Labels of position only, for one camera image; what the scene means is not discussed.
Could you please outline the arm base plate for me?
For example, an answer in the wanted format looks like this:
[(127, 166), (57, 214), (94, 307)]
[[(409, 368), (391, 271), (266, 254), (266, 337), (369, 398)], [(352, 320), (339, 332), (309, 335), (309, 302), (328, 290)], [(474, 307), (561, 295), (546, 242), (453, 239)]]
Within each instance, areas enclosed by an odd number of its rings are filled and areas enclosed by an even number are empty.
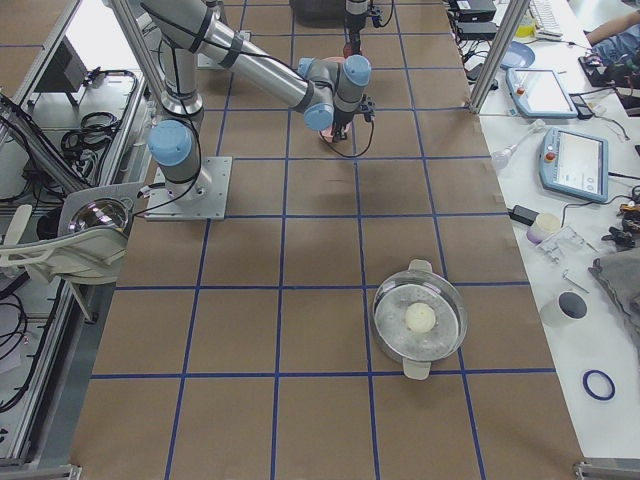
[(193, 187), (167, 182), (157, 167), (154, 182), (164, 186), (150, 191), (143, 216), (149, 221), (223, 220), (232, 162), (228, 156), (204, 157)]

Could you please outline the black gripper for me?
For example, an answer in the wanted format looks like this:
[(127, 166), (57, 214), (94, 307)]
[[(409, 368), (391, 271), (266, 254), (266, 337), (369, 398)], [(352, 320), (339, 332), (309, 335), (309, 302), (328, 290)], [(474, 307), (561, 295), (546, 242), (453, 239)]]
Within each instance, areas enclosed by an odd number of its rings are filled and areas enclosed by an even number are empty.
[(331, 127), (331, 140), (343, 141), (347, 139), (348, 130), (353, 121), (352, 112), (335, 112)]
[(361, 37), (360, 37), (361, 30), (362, 30), (362, 27), (358, 23), (348, 25), (348, 39), (349, 39), (349, 47), (351, 50), (361, 49)]

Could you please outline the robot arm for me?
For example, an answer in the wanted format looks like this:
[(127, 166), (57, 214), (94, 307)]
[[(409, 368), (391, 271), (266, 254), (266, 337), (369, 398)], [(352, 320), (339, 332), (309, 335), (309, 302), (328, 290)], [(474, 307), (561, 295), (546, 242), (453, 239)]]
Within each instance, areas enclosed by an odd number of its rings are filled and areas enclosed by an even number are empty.
[(158, 27), (167, 50), (161, 102), (176, 117), (201, 112), (197, 90), (197, 56), (243, 76), (302, 114), (305, 125), (330, 141), (346, 138), (357, 115), (374, 122), (374, 103), (365, 93), (371, 64), (362, 55), (302, 58), (292, 69), (219, 20), (202, 1), (143, 1), (142, 9)]
[(345, 45), (345, 56), (358, 54), (361, 51), (360, 33), (365, 28), (369, 16), (366, 0), (345, 1), (345, 28), (348, 41)]

